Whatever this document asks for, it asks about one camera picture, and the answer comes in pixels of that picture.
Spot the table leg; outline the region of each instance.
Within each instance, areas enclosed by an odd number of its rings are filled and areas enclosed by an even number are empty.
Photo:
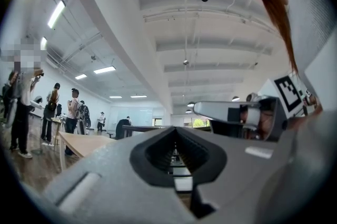
[[[55,151],[55,147],[56,147],[56,142],[58,141],[58,132],[60,130],[60,125],[61,124],[57,124],[57,128],[56,128],[56,133],[55,133],[55,140],[54,140],[54,151]]]
[[[66,169],[66,166],[65,166],[65,159],[64,159],[64,142],[63,140],[61,139],[60,140],[60,164],[61,164],[61,171],[64,171]]]

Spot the desk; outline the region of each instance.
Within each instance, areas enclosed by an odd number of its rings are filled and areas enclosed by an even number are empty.
[[[84,158],[97,148],[100,148],[111,142],[116,142],[115,140],[105,136],[78,135],[61,131],[59,132],[59,135],[61,138],[60,162],[62,171],[66,169],[64,159],[64,149],[65,149],[64,144],[66,144],[78,157]]]
[[[52,121],[55,122],[57,124],[57,128],[56,128],[56,134],[55,134],[55,139],[54,139],[54,151],[55,151],[55,148],[56,148],[56,145],[58,142],[58,134],[60,132],[60,126],[61,126],[61,121],[56,119],[56,118],[52,118]]]

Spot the ceiling pipe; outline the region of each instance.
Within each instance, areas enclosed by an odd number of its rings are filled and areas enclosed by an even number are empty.
[[[247,18],[239,14],[226,13],[225,11],[219,11],[219,10],[214,10],[214,9],[187,8],[187,13],[192,13],[192,16],[189,16],[189,18],[193,18],[196,12],[197,13],[202,12],[206,14],[207,13],[220,14],[220,15],[226,16],[227,18],[234,18],[236,20],[241,20],[241,21],[244,20],[246,21],[246,25],[251,24],[252,26],[258,27],[261,30],[267,31],[270,34],[275,35],[278,38],[281,38],[278,31],[276,31],[274,28],[266,25],[265,23],[259,21],[258,19],[254,17]],[[168,11],[162,11],[159,13],[144,15],[143,18],[146,23],[149,23],[149,22],[155,22],[155,21],[160,21],[160,20],[169,20],[170,18],[179,18],[179,16],[182,16],[182,12],[180,8],[174,8]]]

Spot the black pants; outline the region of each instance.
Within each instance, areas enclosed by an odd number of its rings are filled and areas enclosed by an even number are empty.
[[[43,117],[42,133],[41,133],[41,139],[43,140],[46,137],[46,127],[47,127],[47,141],[51,143],[52,141],[52,121],[48,120],[46,117]]]
[[[4,100],[4,106],[5,106],[4,119],[6,119],[8,112],[9,112],[9,99],[4,98],[3,100]]]
[[[103,124],[101,122],[98,122],[97,124],[98,131],[102,131],[102,127],[103,127]]]
[[[17,100],[17,108],[15,118],[12,125],[12,142],[11,146],[16,148],[16,139],[19,141],[19,149],[21,153],[27,152],[27,137],[28,137],[28,116],[29,106],[21,103],[21,100]]]
[[[76,128],[76,124],[77,124],[77,119],[71,119],[69,117],[67,117],[67,119],[65,120],[65,132],[67,133],[72,133],[74,134],[75,128]],[[67,155],[72,155],[73,151],[71,149],[69,149],[68,146],[66,146],[65,151],[64,151]]]

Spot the wooden floor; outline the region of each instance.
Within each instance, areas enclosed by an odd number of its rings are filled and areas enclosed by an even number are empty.
[[[22,158],[17,154],[18,151],[10,152],[8,149],[11,145],[10,129],[6,130],[2,128],[2,146],[3,150],[8,153],[8,159],[11,160],[11,163],[19,176],[19,179],[41,193],[48,183],[51,182],[61,172],[61,166],[58,145],[56,146],[55,151],[53,147],[42,145],[42,154],[34,154],[34,152],[40,152],[40,123],[40,118],[29,118],[27,149],[32,153],[32,159]],[[53,124],[52,136],[55,135],[55,132],[56,124]],[[78,161],[78,159],[79,158],[75,155],[71,157],[66,155],[65,160],[67,167],[70,167],[72,164]]]

